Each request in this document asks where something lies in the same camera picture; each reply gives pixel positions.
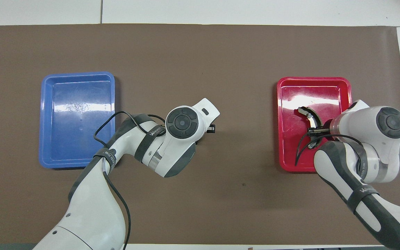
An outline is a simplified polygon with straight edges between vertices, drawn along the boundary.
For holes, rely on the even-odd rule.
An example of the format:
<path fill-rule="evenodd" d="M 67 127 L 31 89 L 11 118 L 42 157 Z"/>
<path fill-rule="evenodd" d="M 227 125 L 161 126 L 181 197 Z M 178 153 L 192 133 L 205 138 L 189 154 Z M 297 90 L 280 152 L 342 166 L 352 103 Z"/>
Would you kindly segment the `curved brake shoe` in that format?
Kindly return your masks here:
<path fill-rule="evenodd" d="M 305 116 L 305 118 L 309 121 L 309 128 L 324 128 L 322 120 L 318 116 L 317 112 L 314 111 L 313 109 L 302 106 L 302 107 L 299 107 L 297 109 L 297 111 L 299 114 Z M 305 136 L 308 136 L 308 133 L 309 132 L 308 132 L 308 128 L 307 128 L 307 132 L 305 133 L 303 138 Z M 317 139 L 317 137 L 309 137 L 309 138 L 310 138 L 310 144 L 308 145 L 309 149 L 317 148 L 317 146 L 319 146 L 321 144 L 322 139 Z"/>

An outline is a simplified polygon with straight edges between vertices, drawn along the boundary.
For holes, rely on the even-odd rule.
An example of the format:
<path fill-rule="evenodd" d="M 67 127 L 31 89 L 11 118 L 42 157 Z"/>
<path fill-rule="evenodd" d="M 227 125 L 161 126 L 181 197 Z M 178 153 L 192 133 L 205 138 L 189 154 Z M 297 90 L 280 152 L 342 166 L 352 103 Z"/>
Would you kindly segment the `red plastic tray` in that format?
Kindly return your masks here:
<path fill-rule="evenodd" d="M 313 109 L 325 125 L 350 106 L 351 84 L 343 77 L 284 77 L 274 91 L 280 166 L 293 173 L 314 172 L 314 154 L 327 139 L 309 149 L 310 138 L 303 137 L 309 121 L 297 109 Z"/>

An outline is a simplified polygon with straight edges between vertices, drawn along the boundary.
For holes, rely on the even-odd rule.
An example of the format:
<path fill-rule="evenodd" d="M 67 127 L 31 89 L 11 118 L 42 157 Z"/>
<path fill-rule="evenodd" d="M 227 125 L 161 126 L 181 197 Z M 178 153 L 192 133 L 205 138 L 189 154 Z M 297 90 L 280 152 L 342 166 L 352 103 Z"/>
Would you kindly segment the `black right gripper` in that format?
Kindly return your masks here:
<path fill-rule="evenodd" d="M 324 137 L 330 137 L 331 136 L 331 130 L 330 128 L 308 128 L 308 136 L 309 137 L 319 137 L 319 136 L 324 136 Z"/>

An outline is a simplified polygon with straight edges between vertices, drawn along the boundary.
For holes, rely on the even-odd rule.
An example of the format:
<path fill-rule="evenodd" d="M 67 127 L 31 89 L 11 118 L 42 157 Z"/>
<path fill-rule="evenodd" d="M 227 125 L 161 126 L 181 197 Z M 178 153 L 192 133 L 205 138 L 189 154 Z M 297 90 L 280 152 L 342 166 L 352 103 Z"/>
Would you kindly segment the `blue plastic tray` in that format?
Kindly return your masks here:
<path fill-rule="evenodd" d="M 47 169 L 84 168 L 115 132 L 115 78 L 110 72 L 51 74 L 40 95 L 39 163 Z"/>

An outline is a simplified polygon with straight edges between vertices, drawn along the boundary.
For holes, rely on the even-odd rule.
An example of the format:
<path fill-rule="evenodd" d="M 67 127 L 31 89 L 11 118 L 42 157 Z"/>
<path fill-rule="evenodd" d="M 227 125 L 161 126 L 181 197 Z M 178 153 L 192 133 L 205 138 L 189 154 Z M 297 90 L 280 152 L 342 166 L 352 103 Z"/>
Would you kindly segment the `brown table mat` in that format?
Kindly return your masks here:
<path fill-rule="evenodd" d="M 132 244 L 376 245 L 317 174 L 279 166 L 276 85 L 343 77 L 353 100 L 400 110 L 395 27 L 176 24 L 0 26 L 0 244 L 38 243 L 81 170 L 39 163 L 43 78 L 108 71 L 116 110 L 166 116 L 208 98 L 220 112 L 176 177 L 126 155 L 110 179 Z"/>

